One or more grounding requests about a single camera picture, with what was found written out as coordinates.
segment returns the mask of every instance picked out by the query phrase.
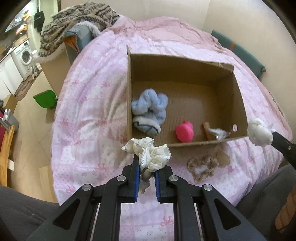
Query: knitted blanket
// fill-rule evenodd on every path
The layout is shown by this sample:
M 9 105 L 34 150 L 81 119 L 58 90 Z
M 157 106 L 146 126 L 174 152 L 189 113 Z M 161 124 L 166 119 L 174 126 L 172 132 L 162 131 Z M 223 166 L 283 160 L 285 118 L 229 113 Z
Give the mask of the knitted blanket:
M 66 8 L 53 16 L 53 21 L 44 27 L 40 39 L 36 62 L 48 62 L 55 59 L 65 48 L 63 44 L 64 32 L 76 24 L 85 24 L 93 36 L 112 26 L 119 19 L 119 15 L 109 5 L 87 2 Z

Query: red object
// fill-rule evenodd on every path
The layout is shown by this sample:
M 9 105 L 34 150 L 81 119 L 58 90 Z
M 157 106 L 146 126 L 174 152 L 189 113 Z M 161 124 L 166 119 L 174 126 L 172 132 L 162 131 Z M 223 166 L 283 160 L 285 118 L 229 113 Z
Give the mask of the red object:
M 1 151 L 4 134 L 5 134 L 5 128 L 3 126 L 0 126 L 0 151 Z
M 176 127 L 176 135 L 180 142 L 191 142 L 194 136 L 193 125 L 188 121 Z

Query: pink rubber toy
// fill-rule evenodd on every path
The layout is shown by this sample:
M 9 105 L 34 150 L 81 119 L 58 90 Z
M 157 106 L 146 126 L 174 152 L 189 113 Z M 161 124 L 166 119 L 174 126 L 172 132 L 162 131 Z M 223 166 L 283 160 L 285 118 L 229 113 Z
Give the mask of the pink rubber toy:
M 193 125 L 188 121 L 176 127 L 176 135 L 180 142 L 191 142 L 194 136 Z

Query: teal cushion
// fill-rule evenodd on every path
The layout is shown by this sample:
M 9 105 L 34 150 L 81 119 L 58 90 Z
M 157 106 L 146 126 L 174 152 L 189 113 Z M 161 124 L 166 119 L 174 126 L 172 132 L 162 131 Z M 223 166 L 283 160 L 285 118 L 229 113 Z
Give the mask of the teal cushion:
M 66 52 L 68 55 L 68 59 L 70 64 L 74 62 L 78 54 L 83 50 L 83 48 L 94 39 L 92 36 L 91 31 L 85 25 L 75 25 L 73 28 L 69 29 L 68 31 L 64 32 L 64 38 L 69 36 L 76 37 L 76 47 L 78 48 L 78 52 L 66 44 Z
M 250 70 L 252 70 L 258 79 L 261 78 L 262 73 L 266 71 L 266 68 L 252 54 L 216 30 L 213 30 L 211 35 L 218 39 L 222 47 L 234 52 L 250 68 Z

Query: twine bundle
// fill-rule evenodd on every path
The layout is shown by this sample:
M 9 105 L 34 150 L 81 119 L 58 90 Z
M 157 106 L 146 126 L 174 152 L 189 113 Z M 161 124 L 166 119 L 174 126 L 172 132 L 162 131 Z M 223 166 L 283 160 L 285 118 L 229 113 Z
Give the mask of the twine bundle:
M 206 165 L 208 169 L 202 171 L 201 173 L 197 173 L 195 169 L 203 165 Z M 212 177 L 214 175 L 214 171 L 217 169 L 218 166 L 219 163 L 217 158 L 210 155 L 206 155 L 201 159 L 190 159 L 187 163 L 187 168 L 192 173 L 195 183 L 201 182 L 207 177 Z

